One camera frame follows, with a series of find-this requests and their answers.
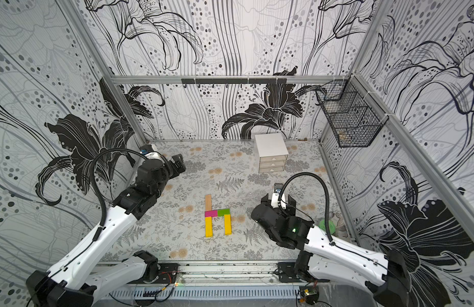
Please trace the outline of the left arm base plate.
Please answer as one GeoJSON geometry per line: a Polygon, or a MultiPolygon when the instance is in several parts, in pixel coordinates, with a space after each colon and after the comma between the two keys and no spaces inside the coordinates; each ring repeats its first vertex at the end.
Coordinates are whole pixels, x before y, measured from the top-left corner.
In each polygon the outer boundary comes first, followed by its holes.
{"type": "Polygon", "coordinates": [[[180,273],[178,263],[162,263],[157,265],[157,269],[151,268],[135,283],[145,284],[174,284],[180,273]]]}

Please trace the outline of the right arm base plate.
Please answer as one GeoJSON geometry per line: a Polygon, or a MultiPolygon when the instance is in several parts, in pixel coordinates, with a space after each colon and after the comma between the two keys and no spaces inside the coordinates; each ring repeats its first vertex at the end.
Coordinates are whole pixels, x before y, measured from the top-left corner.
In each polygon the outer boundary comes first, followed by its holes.
{"type": "Polygon", "coordinates": [[[329,283],[329,279],[315,278],[309,272],[310,267],[296,262],[279,262],[274,275],[278,276],[281,283],[329,283]]]}

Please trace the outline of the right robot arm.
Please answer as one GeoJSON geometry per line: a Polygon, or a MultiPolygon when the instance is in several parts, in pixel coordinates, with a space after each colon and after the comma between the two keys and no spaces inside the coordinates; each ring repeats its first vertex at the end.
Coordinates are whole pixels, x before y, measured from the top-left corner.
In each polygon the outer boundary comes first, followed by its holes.
{"type": "Polygon", "coordinates": [[[280,195],[281,188],[282,184],[275,184],[273,194],[266,194],[251,213],[276,245],[299,250],[294,263],[278,265],[281,282],[335,281],[371,294],[382,306],[413,305],[407,265],[400,253],[370,251],[327,237],[325,230],[296,215],[295,199],[280,195]]]}

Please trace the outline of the yellow building block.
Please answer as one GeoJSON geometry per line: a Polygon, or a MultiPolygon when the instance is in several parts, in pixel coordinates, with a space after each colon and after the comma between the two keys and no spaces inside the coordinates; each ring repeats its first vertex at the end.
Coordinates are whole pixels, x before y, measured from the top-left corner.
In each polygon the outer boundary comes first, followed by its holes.
{"type": "Polygon", "coordinates": [[[213,219],[212,217],[205,217],[205,236],[213,236],[213,219]]]}
{"type": "Polygon", "coordinates": [[[232,224],[231,224],[231,217],[230,214],[224,215],[224,234],[231,235],[232,234],[232,224]]]}

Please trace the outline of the green building block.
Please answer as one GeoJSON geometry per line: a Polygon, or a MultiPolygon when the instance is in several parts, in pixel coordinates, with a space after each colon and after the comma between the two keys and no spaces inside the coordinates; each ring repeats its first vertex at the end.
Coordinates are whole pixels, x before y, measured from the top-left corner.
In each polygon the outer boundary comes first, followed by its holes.
{"type": "Polygon", "coordinates": [[[230,209],[218,209],[217,216],[230,215],[230,209]]]}

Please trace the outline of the wooden building block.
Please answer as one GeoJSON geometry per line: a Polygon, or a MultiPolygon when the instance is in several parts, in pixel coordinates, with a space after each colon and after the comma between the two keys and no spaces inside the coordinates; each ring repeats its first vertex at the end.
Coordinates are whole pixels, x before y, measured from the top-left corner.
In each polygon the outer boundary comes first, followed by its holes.
{"type": "Polygon", "coordinates": [[[205,196],[205,211],[211,211],[212,210],[212,197],[210,194],[207,194],[205,196]]]}

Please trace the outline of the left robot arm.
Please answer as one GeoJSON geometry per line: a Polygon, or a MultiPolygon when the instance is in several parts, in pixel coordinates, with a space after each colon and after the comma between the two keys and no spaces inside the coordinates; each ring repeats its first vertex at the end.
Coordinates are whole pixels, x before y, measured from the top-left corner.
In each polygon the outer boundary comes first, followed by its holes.
{"type": "Polygon", "coordinates": [[[186,171],[181,154],[167,159],[154,145],[144,145],[133,154],[142,158],[134,183],[114,199],[110,208],[100,198],[102,216],[96,228],[47,271],[29,276],[28,305],[92,306],[132,281],[158,280],[158,259],[144,250],[104,272],[92,272],[111,246],[156,205],[168,181],[186,171]]]}

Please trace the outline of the pink building block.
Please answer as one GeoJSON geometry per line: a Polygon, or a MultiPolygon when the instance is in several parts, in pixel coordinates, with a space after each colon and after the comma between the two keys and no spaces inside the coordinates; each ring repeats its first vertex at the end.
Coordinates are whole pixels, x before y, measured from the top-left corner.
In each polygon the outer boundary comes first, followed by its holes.
{"type": "Polygon", "coordinates": [[[205,217],[218,217],[218,210],[206,211],[205,217]]]}

